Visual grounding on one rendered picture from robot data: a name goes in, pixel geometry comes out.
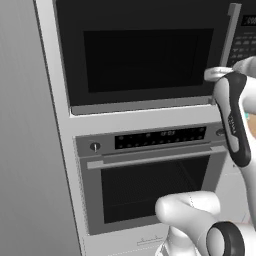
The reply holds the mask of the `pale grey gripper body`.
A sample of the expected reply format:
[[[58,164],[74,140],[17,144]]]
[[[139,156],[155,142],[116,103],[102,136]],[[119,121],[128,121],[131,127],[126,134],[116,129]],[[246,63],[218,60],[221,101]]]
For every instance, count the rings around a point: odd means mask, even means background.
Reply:
[[[232,68],[229,67],[212,67],[204,71],[204,80],[209,82],[216,82],[224,75],[231,73]]]

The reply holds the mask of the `steel oven door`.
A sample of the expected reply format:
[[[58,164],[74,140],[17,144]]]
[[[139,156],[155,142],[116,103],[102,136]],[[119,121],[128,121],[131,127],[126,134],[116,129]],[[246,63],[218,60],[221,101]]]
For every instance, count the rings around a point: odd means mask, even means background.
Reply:
[[[147,164],[88,170],[80,159],[89,233],[98,235],[157,224],[158,198],[176,193],[214,191],[226,151]]]

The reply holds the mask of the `white tall appliance cabinet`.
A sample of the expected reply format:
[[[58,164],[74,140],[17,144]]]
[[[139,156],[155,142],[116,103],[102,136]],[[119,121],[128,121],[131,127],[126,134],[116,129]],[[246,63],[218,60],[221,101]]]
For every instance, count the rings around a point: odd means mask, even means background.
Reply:
[[[0,256],[85,256],[75,138],[220,122],[226,0],[0,0]],[[226,154],[214,191],[231,205]]]

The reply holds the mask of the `steel built-in oven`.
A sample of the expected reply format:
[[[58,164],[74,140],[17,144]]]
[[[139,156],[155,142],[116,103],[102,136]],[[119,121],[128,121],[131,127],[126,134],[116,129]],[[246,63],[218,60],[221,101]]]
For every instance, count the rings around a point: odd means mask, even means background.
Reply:
[[[153,225],[158,198],[214,191],[227,154],[222,124],[75,138],[91,235]]]

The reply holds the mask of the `white drawer front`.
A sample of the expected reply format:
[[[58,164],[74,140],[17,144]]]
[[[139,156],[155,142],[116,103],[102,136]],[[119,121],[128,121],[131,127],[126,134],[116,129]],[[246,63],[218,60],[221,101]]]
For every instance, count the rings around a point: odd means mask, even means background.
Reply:
[[[122,231],[115,231],[84,238],[85,256],[155,256],[157,248],[167,237],[168,227],[154,224]],[[162,236],[163,241],[137,246],[141,237]]]

